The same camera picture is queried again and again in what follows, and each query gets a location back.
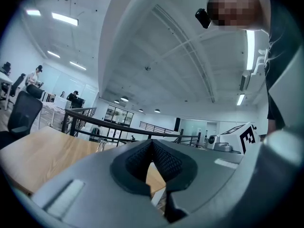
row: black mesh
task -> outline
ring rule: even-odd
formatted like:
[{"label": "black mesh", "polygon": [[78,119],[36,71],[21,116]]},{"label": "black mesh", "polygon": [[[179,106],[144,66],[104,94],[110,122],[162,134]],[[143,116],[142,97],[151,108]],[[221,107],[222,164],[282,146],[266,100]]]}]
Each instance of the black mesh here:
[{"label": "black mesh", "polygon": [[162,147],[156,144],[153,145],[153,162],[165,182],[178,176],[182,171],[182,161],[165,151]]},{"label": "black mesh", "polygon": [[8,130],[10,131],[14,128],[25,126],[28,127],[28,132],[26,134],[29,134],[30,128],[32,127],[32,124],[41,108],[41,101],[35,99],[28,93],[21,91],[18,94],[16,103],[10,115]]},{"label": "black mesh", "polygon": [[150,143],[139,149],[126,160],[126,168],[128,172],[137,179],[146,182],[147,170],[152,161],[152,150]]}]

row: black camera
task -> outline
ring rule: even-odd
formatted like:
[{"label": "black camera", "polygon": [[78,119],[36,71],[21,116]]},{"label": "black camera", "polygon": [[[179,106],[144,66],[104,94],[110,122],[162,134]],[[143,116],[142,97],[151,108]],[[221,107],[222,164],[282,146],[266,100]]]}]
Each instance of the black camera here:
[{"label": "black camera", "polygon": [[195,17],[198,19],[200,24],[205,28],[208,29],[211,24],[211,19],[208,16],[208,13],[204,9],[199,9]]}]

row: white ceiling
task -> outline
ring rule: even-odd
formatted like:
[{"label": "white ceiling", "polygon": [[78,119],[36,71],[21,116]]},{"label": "white ceiling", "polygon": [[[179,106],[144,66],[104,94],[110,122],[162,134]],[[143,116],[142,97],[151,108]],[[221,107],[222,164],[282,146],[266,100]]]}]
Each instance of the white ceiling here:
[{"label": "white ceiling", "polygon": [[[100,33],[111,0],[26,0],[21,6],[26,30],[45,57],[71,69],[82,71],[73,61],[87,70],[84,74],[96,78]],[[38,9],[41,16],[29,16],[25,9]],[[55,12],[78,19],[78,26],[55,20]],[[60,59],[47,51],[60,55]]]},{"label": "white ceiling", "polygon": [[[107,65],[113,72],[102,98],[113,102],[125,95],[134,110],[186,100],[236,105],[247,65],[246,32],[213,25],[204,29],[194,15],[206,2],[159,1],[131,36],[118,63]],[[258,33],[256,40],[258,48],[267,47],[266,34]],[[245,92],[243,104],[252,104],[259,89],[260,85]]]},{"label": "white ceiling", "polygon": [[[46,57],[81,70],[69,64],[74,61],[87,68],[84,74],[97,78],[100,35],[110,1],[27,0],[22,9],[38,9],[41,17],[24,12],[23,22]],[[106,65],[113,71],[102,98],[113,102],[126,95],[134,110],[186,100],[235,105],[247,64],[246,32],[213,25],[204,29],[194,14],[206,2],[159,0],[117,55],[118,62]],[[78,19],[79,25],[54,20],[51,12]],[[266,38],[256,33],[256,51],[267,47]],[[49,55],[48,50],[61,58]],[[259,88],[246,92],[244,104],[253,103]]]}]

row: wall-mounted light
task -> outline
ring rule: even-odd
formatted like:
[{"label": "wall-mounted light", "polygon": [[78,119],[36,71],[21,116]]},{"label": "wall-mounted light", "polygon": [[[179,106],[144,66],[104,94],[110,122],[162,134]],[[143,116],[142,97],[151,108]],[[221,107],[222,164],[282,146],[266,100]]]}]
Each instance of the wall-mounted light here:
[{"label": "wall-mounted light", "polygon": [[37,9],[30,9],[30,10],[26,10],[28,15],[31,16],[41,16],[40,11]]},{"label": "wall-mounted light", "polygon": [[52,13],[52,17],[54,19],[58,19],[58,20],[61,20],[63,22],[66,22],[66,23],[69,23],[69,24],[72,24],[72,25],[78,25],[78,20],[77,19],[72,19],[70,17],[67,17],[67,16],[64,16],[64,15],[61,15],[61,14],[57,14],[57,13]]},{"label": "wall-mounted light", "polygon": [[49,53],[49,54],[51,54],[51,55],[53,55],[53,56],[55,56],[55,57],[60,58],[60,56],[58,56],[57,54],[55,54],[55,53],[53,53],[53,52],[47,51],[47,53]]},{"label": "wall-mounted light", "polygon": [[240,94],[239,95],[239,99],[238,99],[238,102],[237,102],[237,105],[241,105],[243,100],[244,100],[244,97],[245,97],[245,94]]},{"label": "wall-mounted light", "polygon": [[128,102],[128,101],[129,101],[129,98],[126,97],[126,96],[121,97],[121,99],[122,99],[123,101],[125,101],[125,102]]},{"label": "wall-mounted light", "polygon": [[83,70],[86,70],[85,67],[80,66],[80,65],[78,65],[78,64],[76,64],[76,63],[73,63],[73,62],[71,62],[71,61],[70,61],[70,64],[73,64],[73,65],[76,66],[76,67],[79,67],[79,68],[82,68]]},{"label": "wall-mounted light", "polygon": [[253,61],[255,59],[255,32],[252,30],[247,30],[247,70],[252,70]]}]

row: man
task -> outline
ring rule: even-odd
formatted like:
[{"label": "man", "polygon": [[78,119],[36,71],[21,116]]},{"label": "man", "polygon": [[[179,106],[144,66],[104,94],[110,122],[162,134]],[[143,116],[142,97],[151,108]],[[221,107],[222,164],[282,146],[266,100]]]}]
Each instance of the man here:
[{"label": "man", "polygon": [[[207,13],[218,26],[262,30],[269,35],[268,59],[265,65],[268,93],[302,42],[290,13],[275,0],[209,0]],[[285,124],[269,93],[268,105],[267,134],[270,134],[283,128]]]},{"label": "man", "polygon": [[73,102],[74,99],[77,99],[77,95],[78,95],[78,91],[75,90],[74,93],[70,93],[70,94],[67,96],[67,100]]}]

